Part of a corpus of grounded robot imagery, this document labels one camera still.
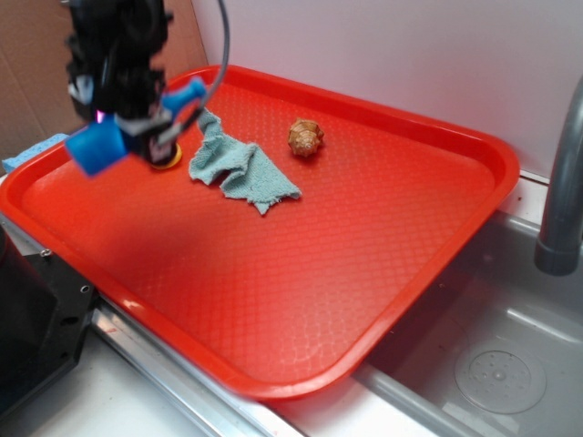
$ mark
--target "sink basin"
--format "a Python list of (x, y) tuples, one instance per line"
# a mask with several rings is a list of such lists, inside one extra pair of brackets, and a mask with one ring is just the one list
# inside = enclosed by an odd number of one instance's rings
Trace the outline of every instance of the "sink basin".
[(537, 232), (497, 212), (378, 344), (360, 378), (431, 415), (438, 434), (581, 435), (583, 269), (564, 278), (539, 272)]

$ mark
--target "blue sponge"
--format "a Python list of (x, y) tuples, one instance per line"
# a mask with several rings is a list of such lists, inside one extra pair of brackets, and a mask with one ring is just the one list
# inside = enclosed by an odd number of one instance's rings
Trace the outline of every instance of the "blue sponge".
[(27, 160), (34, 158), (41, 152), (44, 152), (49, 147), (54, 146), (56, 143), (63, 141), (67, 138), (68, 135), (65, 134), (56, 134), (53, 135), (51, 138), (46, 139), (45, 141), (41, 141), (40, 143), (36, 143), (34, 146), (28, 148), (24, 152), (20, 153), (18, 156), (14, 158), (8, 158), (2, 161), (2, 167), (6, 173), (10, 173), (12, 170), (17, 168), (18, 166), (27, 162)]
[(223, 171), (229, 171), (220, 184), (225, 197), (246, 198), (262, 215), (282, 198), (302, 195), (258, 145), (243, 144), (226, 135), (220, 118), (205, 110), (199, 117), (199, 126), (204, 140), (190, 161), (192, 179), (208, 185)]

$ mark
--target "faucet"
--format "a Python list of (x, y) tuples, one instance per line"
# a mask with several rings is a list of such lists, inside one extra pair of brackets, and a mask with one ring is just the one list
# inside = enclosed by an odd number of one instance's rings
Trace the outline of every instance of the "faucet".
[(535, 250), (538, 269), (565, 276), (577, 268), (583, 236), (583, 77), (558, 142)]

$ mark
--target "plastic tray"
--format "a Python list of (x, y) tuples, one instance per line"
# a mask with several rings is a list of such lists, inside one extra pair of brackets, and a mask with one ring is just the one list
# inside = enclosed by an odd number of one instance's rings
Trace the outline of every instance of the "plastic tray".
[[(164, 172), (129, 157), (89, 179), (57, 145), (7, 178), (0, 209), (187, 359), (257, 399), (351, 372), (518, 178), (496, 138), (240, 67), (210, 110), (228, 134), (261, 145), (301, 199), (262, 217), (218, 184), (191, 181), (194, 127)], [(325, 132), (311, 158), (287, 145), (296, 117)]]

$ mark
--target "gray cable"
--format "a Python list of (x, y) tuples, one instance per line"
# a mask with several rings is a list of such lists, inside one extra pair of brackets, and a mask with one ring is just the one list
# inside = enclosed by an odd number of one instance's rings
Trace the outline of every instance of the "gray cable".
[(204, 110), (204, 107), (207, 105), (209, 100), (214, 96), (217, 88), (219, 88), (220, 84), (227, 73), (227, 66), (229, 65), (229, 51), (230, 51), (230, 27), (229, 27), (229, 17), (227, 16), (227, 8), (225, 7), (225, 3), (223, 0), (218, 0), (219, 8), (220, 8), (220, 16), (222, 18), (222, 26), (223, 26), (223, 34), (224, 34), (224, 43), (223, 43), (223, 52), (222, 52), (222, 61), (220, 64), (220, 70), (215, 78), (214, 83), (210, 87), (207, 94), (200, 100), (199, 105), (192, 111), (189, 117), (184, 121), (184, 123), (177, 123), (171, 128), (165, 130), (160, 134), (158, 137), (158, 144), (164, 144), (171, 140), (176, 139), (178, 135), (182, 132), (187, 130), (192, 123), (194, 123), (197, 118), (199, 118), (200, 114)]

